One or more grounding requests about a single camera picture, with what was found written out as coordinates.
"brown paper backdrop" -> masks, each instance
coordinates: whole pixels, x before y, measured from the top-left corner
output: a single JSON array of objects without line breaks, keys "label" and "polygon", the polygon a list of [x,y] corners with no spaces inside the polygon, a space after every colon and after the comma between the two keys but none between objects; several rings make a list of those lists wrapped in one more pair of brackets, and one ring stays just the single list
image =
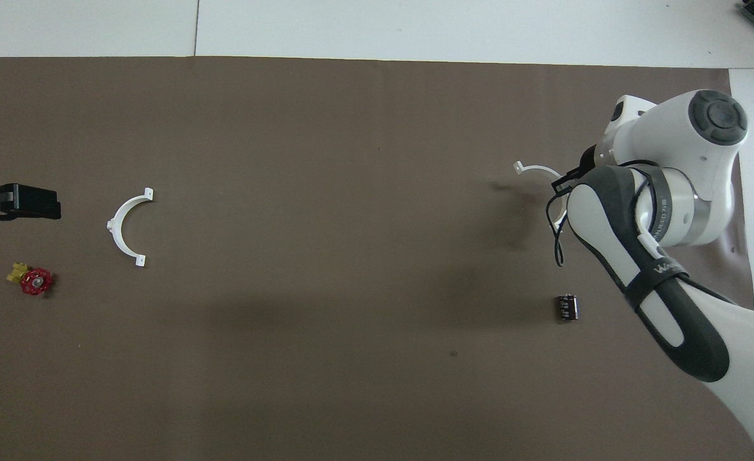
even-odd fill
[{"label": "brown paper backdrop", "polygon": [[[64,213],[0,223],[0,459],[754,459],[513,170],[693,88],[728,73],[0,58],[0,184]],[[137,268],[105,223],[146,186]],[[672,253],[751,307],[740,212]]]}]

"small cylindrical object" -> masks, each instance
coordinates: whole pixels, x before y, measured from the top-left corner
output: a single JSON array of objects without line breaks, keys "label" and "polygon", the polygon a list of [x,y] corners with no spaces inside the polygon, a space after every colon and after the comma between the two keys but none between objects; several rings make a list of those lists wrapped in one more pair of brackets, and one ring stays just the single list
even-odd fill
[{"label": "small cylindrical object", "polygon": [[564,321],[579,320],[579,303],[576,296],[567,294],[556,297],[559,304],[559,318]]}]

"red handwheel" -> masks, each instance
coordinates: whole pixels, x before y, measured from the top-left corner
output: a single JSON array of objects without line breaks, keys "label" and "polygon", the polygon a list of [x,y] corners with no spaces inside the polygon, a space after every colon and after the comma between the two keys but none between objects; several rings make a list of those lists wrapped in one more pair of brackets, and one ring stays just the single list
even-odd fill
[{"label": "red handwheel", "polygon": [[37,295],[47,291],[52,285],[52,275],[50,271],[41,268],[35,268],[28,271],[21,278],[21,291],[27,295]]}]

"robotic arm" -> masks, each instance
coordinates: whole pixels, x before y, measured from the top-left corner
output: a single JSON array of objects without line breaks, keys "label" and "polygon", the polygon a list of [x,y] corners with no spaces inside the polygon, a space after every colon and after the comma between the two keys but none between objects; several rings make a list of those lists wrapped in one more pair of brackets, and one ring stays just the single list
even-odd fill
[{"label": "robotic arm", "polygon": [[573,233],[671,360],[727,405],[754,440],[754,311],[696,283],[662,247],[716,239],[733,212],[730,173],[746,115],[726,94],[654,105],[623,96],[569,193]]}]

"cable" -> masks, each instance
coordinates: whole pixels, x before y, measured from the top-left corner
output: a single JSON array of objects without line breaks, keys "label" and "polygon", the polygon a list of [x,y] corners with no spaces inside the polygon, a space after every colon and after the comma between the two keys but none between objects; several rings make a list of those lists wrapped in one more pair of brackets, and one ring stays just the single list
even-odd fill
[{"label": "cable", "polygon": [[658,166],[661,168],[661,166],[652,160],[631,160],[626,161],[625,163],[620,163],[619,166],[631,166],[631,165],[650,165],[650,166]]},{"label": "cable", "polygon": [[644,181],[641,181],[641,184],[638,186],[638,189],[636,189],[636,192],[634,193],[634,196],[632,197],[630,201],[630,209],[632,210],[632,212],[634,212],[634,219],[632,219],[632,224],[634,225],[634,230],[636,231],[636,234],[638,235],[638,234],[641,234],[641,229],[638,228],[638,222],[636,221],[636,202],[638,202],[638,196],[641,195],[641,192],[643,192],[648,185],[651,186],[650,193],[651,193],[651,196],[653,195],[653,189],[652,189],[653,180],[650,177],[650,175],[648,175],[646,172],[643,172],[642,170],[638,170],[637,168],[631,168],[631,170],[633,170],[634,172],[638,172],[639,174],[644,176]]},{"label": "cable", "polygon": [[562,242],[559,241],[559,236],[562,234],[562,227],[565,226],[565,222],[568,219],[567,213],[565,213],[565,217],[562,218],[561,221],[559,221],[559,225],[556,227],[553,227],[553,219],[550,219],[550,205],[553,204],[553,201],[558,199],[559,197],[562,197],[563,195],[568,195],[568,193],[571,192],[572,189],[565,189],[562,190],[562,192],[557,193],[552,198],[550,198],[549,201],[547,201],[547,205],[545,205],[545,216],[547,218],[547,225],[550,225],[550,233],[553,234],[553,259],[556,260],[556,266],[559,266],[560,268],[565,265],[565,253],[562,251]]}]

